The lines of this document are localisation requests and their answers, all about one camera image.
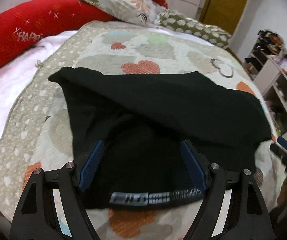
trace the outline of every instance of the silver bolt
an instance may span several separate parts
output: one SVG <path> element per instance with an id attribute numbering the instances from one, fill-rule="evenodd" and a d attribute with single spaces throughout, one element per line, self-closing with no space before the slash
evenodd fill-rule
<path id="1" fill-rule="evenodd" d="M 68 163 L 66 163 L 66 168 L 67 169 L 71 169 L 71 168 L 73 168 L 75 166 L 75 164 L 73 163 L 73 162 L 68 162 Z"/>
<path id="2" fill-rule="evenodd" d="M 251 174 L 251 171 L 248 170 L 248 169 L 244 169 L 244 173 L 245 173 L 247 176 L 249 176 L 249 175 Z"/>
<path id="3" fill-rule="evenodd" d="M 34 174 L 39 174 L 39 173 L 41 173 L 41 172 L 42 172 L 42 168 L 36 168 L 36 169 L 33 171 Z"/>
<path id="4" fill-rule="evenodd" d="M 218 170 L 218 169 L 219 169 L 219 164 L 217 164 L 217 163 L 212 163 L 212 164 L 210 165 L 210 167 L 213 168 L 214 170 Z"/>

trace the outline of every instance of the folded black cloth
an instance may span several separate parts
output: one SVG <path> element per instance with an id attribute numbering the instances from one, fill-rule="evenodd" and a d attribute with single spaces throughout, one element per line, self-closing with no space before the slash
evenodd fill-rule
<path id="1" fill-rule="evenodd" d="M 87 208 L 109 206 L 111 195 L 164 193 L 194 188 L 180 155 L 190 139 L 210 163 L 255 171 L 254 153 L 271 130 L 260 101 L 189 74 L 103 75 L 64 67 L 49 77 L 64 93 L 73 134 L 74 158 L 94 138 L 105 155 L 89 191 Z M 168 203 L 196 201 L 184 194 Z"/>

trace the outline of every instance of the wooden door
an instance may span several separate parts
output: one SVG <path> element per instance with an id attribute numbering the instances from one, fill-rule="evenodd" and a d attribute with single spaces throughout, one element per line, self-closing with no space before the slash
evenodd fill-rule
<path id="1" fill-rule="evenodd" d="M 206 0 L 199 21 L 217 25 L 233 34 L 247 0 Z"/>

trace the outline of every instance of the white bed sheet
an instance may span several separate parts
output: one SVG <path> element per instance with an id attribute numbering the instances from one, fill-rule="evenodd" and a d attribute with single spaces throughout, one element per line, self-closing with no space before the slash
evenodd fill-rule
<path id="1" fill-rule="evenodd" d="M 113 23 L 120 27 L 129 27 L 127 23 Z M 195 41 L 199 44 L 213 46 L 211 43 L 190 34 L 176 33 L 164 28 L 149 28 L 149 30 Z M 37 61 L 44 61 L 75 33 L 77 33 L 77 31 L 66 31 L 56 36 L 43 38 L 33 48 L 0 69 L 0 139 L 13 103 L 22 90 L 30 83 L 37 70 L 35 67 Z"/>

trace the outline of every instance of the beige quilt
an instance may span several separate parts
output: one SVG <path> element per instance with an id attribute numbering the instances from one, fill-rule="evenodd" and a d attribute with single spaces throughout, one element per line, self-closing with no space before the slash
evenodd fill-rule
<path id="1" fill-rule="evenodd" d="M 0 140 L 0 211 L 9 220 L 35 168 L 59 169 L 73 159 L 64 96 L 58 84 L 47 80 L 63 66 L 86 67 L 103 74 L 199 71 L 219 85 L 257 96 L 275 133 L 258 89 L 225 50 L 135 25 L 118 27 L 91 22 L 38 64 L 32 82 L 9 114 Z M 270 143 L 262 143 L 256 152 L 256 178 L 269 210 L 275 206 L 284 180 L 281 163 L 269 151 Z M 55 191 L 54 196 L 62 231 L 69 235 L 59 192 Z M 227 191 L 214 234 L 223 228 L 229 199 Z M 101 239 L 177 240 L 186 234 L 200 204 L 201 201 L 176 209 L 145 212 L 89 210 L 88 214 Z"/>

